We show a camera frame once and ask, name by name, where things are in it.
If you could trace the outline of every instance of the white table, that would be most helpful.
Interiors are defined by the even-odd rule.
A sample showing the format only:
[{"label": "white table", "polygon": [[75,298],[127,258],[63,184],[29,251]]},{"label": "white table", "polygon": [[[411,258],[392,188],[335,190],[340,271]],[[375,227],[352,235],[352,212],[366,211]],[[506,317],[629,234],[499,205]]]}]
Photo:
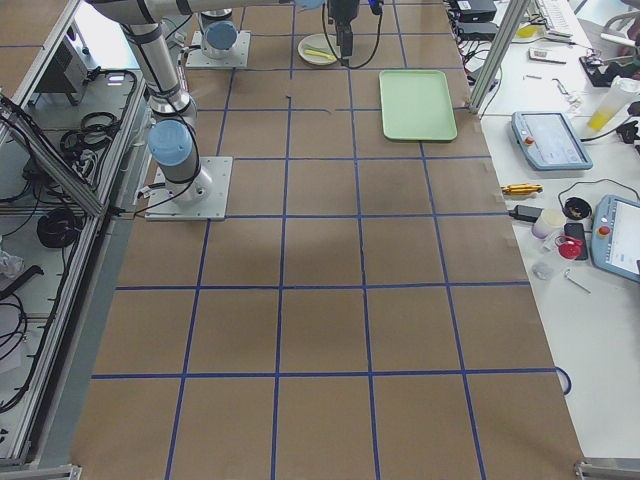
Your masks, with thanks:
[{"label": "white table", "polygon": [[[588,45],[568,3],[567,15],[575,21],[574,41]],[[526,52],[531,46],[559,49],[568,63],[553,65],[528,60]],[[569,110],[570,105],[553,78],[559,78],[568,90],[582,98],[581,108],[571,115],[574,127],[582,130],[606,92],[591,86],[577,62],[577,57],[585,52],[585,48],[578,46],[540,41],[514,44],[505,57],[502,85],[482,119],[482,128],[502,185],[529,182],[544,187],[535,197],[508,200],[509,208],[517,204],[559,208],[558,192],[580,180],[611,178],[640,189],[640,156],[614,135],[585,144],[594,167],[580,172],[536,171],[515,142],[510,126],[514,111]],[[623,112],[603,132],[625,117]],[[632,193],[610,183],[578,186],[564,198],[579,196],[595,208],[609,193],[634,199]],[[530,267],[540,256],[541,242],[531,235],[531,224],[514,221],[513,228],[554,362],[573,381],[573,390],[566,400],[584,454],[640,458],[640,284],[596,269],[590,260],[576,262],[571,271],[573,278],[593,292],[591,295],[562,276],[547,282],[538,280],[530,273]]]}]

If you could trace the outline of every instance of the keyboard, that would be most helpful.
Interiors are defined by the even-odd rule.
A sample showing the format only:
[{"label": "keyboard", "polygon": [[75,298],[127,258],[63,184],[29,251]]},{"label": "keyboard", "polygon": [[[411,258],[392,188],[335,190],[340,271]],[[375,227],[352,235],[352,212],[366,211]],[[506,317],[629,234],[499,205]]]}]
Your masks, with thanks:
[{"label": "keyboard", "polygon": [[565,35],[573,35],[569,22],[565,18],[564,10],[560,3],[567,3],[567,0],[534,0],[540,15],[544,18],[547,29]]}]

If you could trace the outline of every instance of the green tray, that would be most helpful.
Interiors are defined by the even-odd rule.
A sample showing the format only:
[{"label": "green tray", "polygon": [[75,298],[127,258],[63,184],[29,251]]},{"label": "green tray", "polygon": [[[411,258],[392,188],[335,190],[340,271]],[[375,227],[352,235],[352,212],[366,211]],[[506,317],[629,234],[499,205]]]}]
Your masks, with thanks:
[{"label": "green tray", "polygon": [[390,140],[450,142],[458,135],[447,77],[438,70],[384,70],[380,98]]}]

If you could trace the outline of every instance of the white plate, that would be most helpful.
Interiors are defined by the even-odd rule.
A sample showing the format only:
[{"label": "white plate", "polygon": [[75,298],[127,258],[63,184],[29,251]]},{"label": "white plate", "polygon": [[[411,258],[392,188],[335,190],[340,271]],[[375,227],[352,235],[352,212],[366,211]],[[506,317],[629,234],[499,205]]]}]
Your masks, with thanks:
[{"label": "white plate", "polygon": [[[329,41],[331,42],[331,46],[337,55],[340,55],[340,47],[336,45],[336,37],[335,35],[329,35]],[[329,49],[329,45],[327,44],[327,39],[325,38],[323,33],[316,33],[314,35],[309,35],[308,37],[304,37],[300,43],[298,43],[298,55],[305,62],[308,62],[312,65],[331,65],[335,63],[336,60],[329,60],[328,58],[318,56],[318,55],[309,55],[304,53],[305,47],[311,47],[320,49],[322,51],[331,52]]]}]

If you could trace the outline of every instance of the white cup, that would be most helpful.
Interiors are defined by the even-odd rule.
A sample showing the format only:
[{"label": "white cup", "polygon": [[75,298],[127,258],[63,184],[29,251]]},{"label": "white cup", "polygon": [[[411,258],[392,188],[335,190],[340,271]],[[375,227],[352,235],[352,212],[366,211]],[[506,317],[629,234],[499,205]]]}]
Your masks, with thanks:
[{"label": "white cup", "polygon": [[553,232],[562,228],[567,218],[560,210],[545,208],[531,227],[531,233],[538,238],[547,238]]},{"label": "white cup", "polygon": [[599,132],[622,107],[633,101],[638,92],[640,92],[640,82],[638,80],[621,77],[614,78],[611,88],[589,119],[589,123],[587,123],[589,128]]}]

